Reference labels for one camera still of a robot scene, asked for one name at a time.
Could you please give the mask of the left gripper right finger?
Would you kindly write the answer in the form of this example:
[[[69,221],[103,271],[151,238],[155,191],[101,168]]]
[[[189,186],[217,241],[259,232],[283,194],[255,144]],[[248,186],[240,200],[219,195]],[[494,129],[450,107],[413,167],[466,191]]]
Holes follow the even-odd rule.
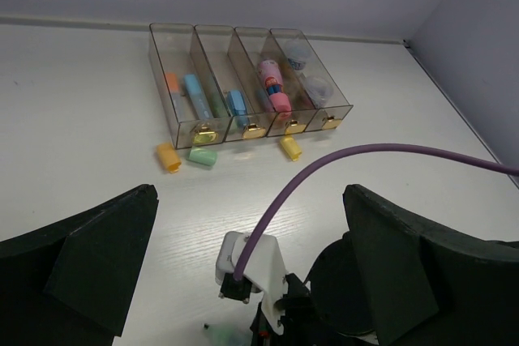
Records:
[[[343,202],[381,345],[516,345],[518,244],[485,241],[360,185]]]

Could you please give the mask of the green highlighter pen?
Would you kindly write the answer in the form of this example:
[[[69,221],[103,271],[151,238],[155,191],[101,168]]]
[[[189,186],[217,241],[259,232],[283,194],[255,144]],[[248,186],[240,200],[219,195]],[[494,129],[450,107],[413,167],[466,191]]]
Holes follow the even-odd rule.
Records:
[[[214,117],[222,118],[229,116],[225,102],[222,100],[221,94],[219,92],[211,93],[208,98],[208,102],[211,106]]]
[[[252,335],[228,324],[204,324],[204,335],[214,346],[250,346]]]

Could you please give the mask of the green highlighter pen top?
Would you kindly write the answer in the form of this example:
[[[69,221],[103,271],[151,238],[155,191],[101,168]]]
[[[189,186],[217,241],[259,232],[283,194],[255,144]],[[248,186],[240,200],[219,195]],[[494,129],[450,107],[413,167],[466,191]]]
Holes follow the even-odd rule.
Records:
[[[208,102],[211,106],[214,117],[222,118],[229,116],[225,102],[222,100],[221,94],[219,92],[211,93],[208,98]]]

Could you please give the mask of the blue highlighter pen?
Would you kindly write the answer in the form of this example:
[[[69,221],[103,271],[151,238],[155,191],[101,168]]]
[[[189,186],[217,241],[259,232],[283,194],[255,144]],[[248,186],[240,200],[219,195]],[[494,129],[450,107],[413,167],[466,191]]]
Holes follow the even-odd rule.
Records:
[[[196,117],[199,120],[213,119],[212,110],[198,77],[195,74],[187,74],[183,76],[183,82]]]

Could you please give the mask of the yellow pen cap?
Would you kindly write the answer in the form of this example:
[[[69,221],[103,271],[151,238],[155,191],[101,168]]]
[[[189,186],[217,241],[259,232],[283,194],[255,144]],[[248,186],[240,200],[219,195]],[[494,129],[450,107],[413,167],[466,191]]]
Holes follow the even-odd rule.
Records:
[[[285,154],[292,160],[297,161],[299,160],[300,156],[302,155],[302,149],[296,142],[296,140],[290,136],[286,135],[280,140],[280,145]]]

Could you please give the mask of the grey orange-tip highlighter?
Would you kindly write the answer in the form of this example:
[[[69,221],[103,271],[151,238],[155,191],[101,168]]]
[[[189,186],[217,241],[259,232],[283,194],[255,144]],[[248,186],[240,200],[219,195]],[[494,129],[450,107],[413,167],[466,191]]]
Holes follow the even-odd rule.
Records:
[[[187,119],[185,105],[182,100],[181,85],[178,81],[178,77],[173,72],[165,73],[165,81],[167,84],[170,99],[179,122],[184,122]]]

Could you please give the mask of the green pen cap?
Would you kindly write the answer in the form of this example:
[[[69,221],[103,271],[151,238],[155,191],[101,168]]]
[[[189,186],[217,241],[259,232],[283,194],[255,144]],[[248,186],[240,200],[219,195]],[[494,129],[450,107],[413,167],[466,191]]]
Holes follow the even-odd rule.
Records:
[[[217,153],[206,147],[192,147],[187,159],[192,163],[212,167],[217,162]]]

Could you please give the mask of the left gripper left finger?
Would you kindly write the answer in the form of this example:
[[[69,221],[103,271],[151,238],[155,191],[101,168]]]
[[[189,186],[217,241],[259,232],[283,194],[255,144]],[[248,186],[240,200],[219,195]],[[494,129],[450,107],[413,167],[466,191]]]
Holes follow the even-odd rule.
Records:
[[[3,345],[111,345],[157,215],[153,185],[1,243]]]

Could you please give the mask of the green highlighter pen bottom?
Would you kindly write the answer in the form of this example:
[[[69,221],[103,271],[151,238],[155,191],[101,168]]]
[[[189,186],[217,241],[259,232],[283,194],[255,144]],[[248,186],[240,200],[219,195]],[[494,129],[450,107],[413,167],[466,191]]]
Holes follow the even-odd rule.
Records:
[[[204,324],[204,335],[214,346],[250,346],[252,335],[228,324]]]

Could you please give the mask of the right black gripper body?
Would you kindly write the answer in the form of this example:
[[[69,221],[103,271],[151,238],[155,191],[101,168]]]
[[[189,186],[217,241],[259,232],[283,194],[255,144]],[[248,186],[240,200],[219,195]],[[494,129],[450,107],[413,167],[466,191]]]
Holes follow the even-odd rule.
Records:
[[[377,345],[351,237],[327,246],[305,280],[287,276],[288,292],[278,302],[284,311],[278,335],[261,310],[251,324],[253,345]]]

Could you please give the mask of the small clear jar blue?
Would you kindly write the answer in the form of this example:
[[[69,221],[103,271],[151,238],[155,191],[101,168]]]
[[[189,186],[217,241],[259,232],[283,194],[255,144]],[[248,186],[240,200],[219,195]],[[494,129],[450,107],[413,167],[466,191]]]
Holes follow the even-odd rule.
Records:
[[[302,85],[317,108],[325,107],[334,95],[334,86],[320,76],[306,76]]]

